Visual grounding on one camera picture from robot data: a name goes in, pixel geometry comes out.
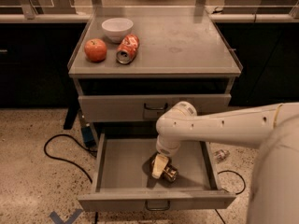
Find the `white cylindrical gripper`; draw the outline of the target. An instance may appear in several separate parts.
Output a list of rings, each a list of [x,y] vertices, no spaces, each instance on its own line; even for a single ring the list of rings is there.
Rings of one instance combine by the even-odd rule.
[[[159,153],[153,159],[152,176],[159,179],[164,171],[164,168],[169,163],[168,157],[173,157],[180,148],[180,142],[166,139],[162,136],[157,137],[156,149]]]

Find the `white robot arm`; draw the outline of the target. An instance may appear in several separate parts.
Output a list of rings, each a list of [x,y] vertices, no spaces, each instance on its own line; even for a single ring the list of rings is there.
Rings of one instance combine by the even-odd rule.
[[[199,116],[182,101],[159,117],[156,130],[156,149],[166,159],[182,141],[257,148],[247,224],[299,224],[298,103]]]

